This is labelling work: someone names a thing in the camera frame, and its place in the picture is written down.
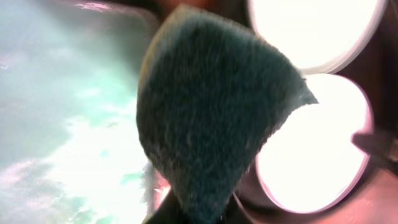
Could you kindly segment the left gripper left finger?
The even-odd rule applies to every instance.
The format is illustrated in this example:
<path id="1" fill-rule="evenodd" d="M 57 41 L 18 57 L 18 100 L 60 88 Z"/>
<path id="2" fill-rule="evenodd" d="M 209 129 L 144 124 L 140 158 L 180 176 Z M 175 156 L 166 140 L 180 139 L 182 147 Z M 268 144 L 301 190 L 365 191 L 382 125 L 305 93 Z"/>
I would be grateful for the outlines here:
<path id="1" fill-rule="evenodd" d="M 169 190 L 159 208 L 142 224 L 187 224 L 187 218 L 172 189 Z"/>

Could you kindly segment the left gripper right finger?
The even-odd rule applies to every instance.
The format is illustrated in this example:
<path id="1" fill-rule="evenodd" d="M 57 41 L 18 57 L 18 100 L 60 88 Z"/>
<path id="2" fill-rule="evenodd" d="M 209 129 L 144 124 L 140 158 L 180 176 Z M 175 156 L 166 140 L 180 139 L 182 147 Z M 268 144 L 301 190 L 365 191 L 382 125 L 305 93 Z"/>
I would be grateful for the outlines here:
<path id="1" fill-rule="evenodd" d="M 235 193 L 224 210 L 222 224 L 252 224 Z"/>

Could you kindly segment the white round plate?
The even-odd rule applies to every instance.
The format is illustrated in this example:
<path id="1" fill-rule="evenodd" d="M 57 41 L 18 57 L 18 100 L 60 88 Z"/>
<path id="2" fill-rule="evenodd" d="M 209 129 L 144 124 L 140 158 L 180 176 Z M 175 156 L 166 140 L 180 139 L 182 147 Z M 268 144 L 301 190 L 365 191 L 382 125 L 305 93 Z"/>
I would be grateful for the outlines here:
<path id="1" fill-rule="evenodd" d="M 265 195 L 299 214 L 329 209 L 354 189 L 369 155 L 351 138 L 374 129 L 368 98 L 354 81 L 316 74 L 307 76 L 307 85 L 318 103 L 295 110 L 256 157 Z"/>

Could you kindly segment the dark green scrub sponge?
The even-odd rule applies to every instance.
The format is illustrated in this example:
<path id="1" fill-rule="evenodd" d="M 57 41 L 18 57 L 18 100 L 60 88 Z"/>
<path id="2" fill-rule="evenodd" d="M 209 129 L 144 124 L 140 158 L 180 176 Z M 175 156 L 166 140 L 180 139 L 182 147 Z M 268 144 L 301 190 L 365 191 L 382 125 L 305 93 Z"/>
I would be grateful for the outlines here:
<path id="1" fill-rule="evenodd" d="M 234 21 L 181 5 L 144 58 L 136 123 L 187 223 L 222 223 L 263 145 L 293 111 L 316 102 L 275 47 Z"/>

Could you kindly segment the mint plate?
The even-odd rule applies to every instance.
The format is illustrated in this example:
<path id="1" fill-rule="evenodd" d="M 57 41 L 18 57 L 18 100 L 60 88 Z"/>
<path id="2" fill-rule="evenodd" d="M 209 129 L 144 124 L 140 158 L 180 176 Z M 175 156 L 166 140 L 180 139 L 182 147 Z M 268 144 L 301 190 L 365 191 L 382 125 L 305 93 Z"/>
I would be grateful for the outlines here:
<path id="1" fill-rule="evenodd" d="M 336 73 L 367 46 L 387 0 L 248 0 L 251 26 L 304 74 Z"/>

